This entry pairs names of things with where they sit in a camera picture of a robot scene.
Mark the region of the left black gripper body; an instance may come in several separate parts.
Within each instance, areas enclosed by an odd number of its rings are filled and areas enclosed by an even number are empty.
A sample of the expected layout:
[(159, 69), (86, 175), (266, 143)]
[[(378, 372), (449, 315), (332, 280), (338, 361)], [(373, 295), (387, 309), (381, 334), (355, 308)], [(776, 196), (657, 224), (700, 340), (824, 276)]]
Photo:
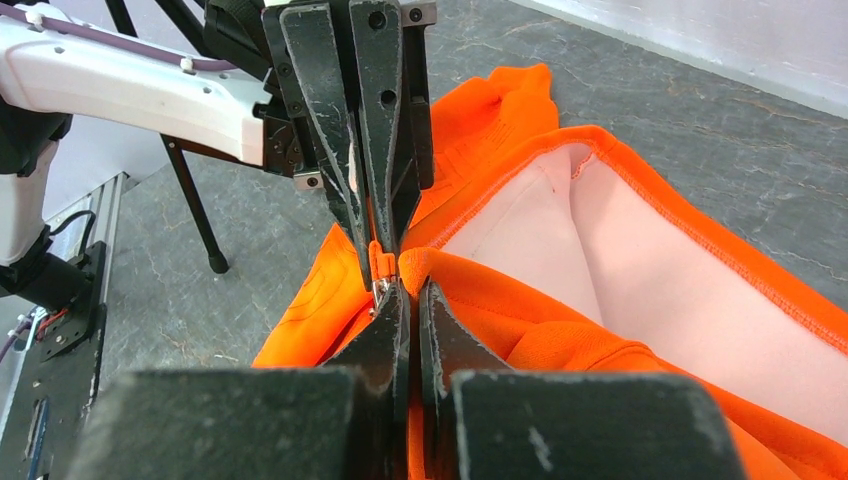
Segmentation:
[[(258, 78), (272, 96), (256, 108), (265, 127), (264, 167), (304, 189), (324, 188), (319, 162), (326, 158), (305, 105), (282, 33), (280, 15), (293, 3), (328, 3), (354, 118), (363, 187), (367, 187), (361, 135), (361, 92), (349, 4), (352, 1), (209, 1), (203, 38), (214, 54)], [(396, 1), (401, 20), (401, 88), (393, 193), (425, 190), (434, 182), (425, 31), (437, 20), (432, 1)]]

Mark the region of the orange jacket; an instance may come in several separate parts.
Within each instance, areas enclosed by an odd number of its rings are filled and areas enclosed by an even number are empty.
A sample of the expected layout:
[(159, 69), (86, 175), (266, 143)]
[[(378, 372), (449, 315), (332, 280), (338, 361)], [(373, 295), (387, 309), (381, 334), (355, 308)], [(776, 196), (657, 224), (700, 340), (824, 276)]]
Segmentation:
[(750, 479), (847, 475), (847, 315), (691, 205), (627, 144), (560, 127), (550, 70), (502, 66), (433, 107), (435, 180), (397, 254), (339, 226), (254, 360), (316, 367), (437, 283), (518, 371), (679, 374), (720, 408)]

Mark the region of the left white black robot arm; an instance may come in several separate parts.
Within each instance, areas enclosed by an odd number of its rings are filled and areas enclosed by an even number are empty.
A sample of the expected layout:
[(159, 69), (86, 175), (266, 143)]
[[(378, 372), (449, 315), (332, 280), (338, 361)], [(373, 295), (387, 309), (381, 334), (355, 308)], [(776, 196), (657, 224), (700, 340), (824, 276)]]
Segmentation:
[(434, 181), (424, 33), (432, 1), (208, 1), (164, 11), (192, 56), (67, 17), (1, 5), (1, 292), (49, 310), (94, 276), (49, 253), (46, 173), (74, 116), (156, 132), (195, 151), (324, 191), (376, 302)]

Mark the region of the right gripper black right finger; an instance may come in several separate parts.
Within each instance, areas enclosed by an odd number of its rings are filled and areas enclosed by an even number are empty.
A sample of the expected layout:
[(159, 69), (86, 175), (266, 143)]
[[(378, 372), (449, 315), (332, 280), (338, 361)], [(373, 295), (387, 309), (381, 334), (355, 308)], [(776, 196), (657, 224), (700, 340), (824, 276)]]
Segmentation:
[(554, 373), (508, 366), (420, 292), (424, 465), (434, 479), (742, 479), (716, 403), (659, 373)]

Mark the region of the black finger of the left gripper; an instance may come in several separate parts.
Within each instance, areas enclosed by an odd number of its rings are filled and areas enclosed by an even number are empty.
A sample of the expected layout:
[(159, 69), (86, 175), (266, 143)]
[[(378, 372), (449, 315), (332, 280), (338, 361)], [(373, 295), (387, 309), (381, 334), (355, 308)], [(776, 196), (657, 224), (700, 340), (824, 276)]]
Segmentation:
[(349, 4), (361, 92), (360, 125), (376, 240), (397, 250), (391, 186), (401, 88), (401, 20), (396, 1)]
[(319, 162), (331, 212), (354, 247), (360, 283), (371, 289), (369, 224), (354, 118), (328, 3), (293, 3), (280, 24), (310, 119), (326, 158)]

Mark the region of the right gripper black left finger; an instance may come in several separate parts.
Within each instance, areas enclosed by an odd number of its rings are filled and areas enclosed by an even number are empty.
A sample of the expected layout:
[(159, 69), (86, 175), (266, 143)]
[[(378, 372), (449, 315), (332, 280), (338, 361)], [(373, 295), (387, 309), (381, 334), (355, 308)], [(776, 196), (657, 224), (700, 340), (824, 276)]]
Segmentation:
[(410, 302), (314, 368), (150, 370), (97, 401), (72, 479), (404, 479)]

